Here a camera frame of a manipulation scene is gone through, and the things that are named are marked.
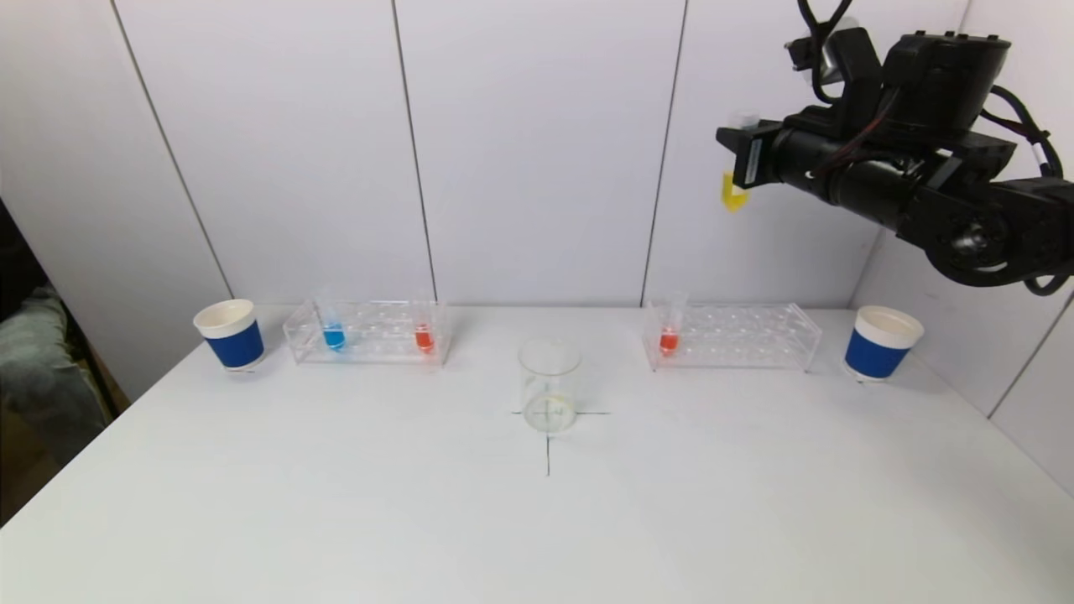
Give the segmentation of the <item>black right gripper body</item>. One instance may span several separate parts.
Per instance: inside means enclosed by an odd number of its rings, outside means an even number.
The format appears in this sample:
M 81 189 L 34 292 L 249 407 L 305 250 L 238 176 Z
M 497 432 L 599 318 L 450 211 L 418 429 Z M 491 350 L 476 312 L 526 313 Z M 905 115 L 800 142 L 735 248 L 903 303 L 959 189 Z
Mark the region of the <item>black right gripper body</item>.
M 817 175 L 816 169 L 822 161 L 828 160 L 836 147 L 836 142 L 829 138 L 787 128 L 775 120 L 732 128 L 732 184 L 745 191 L 767 185 L 786 185 L 832 204 L 832 177 Z

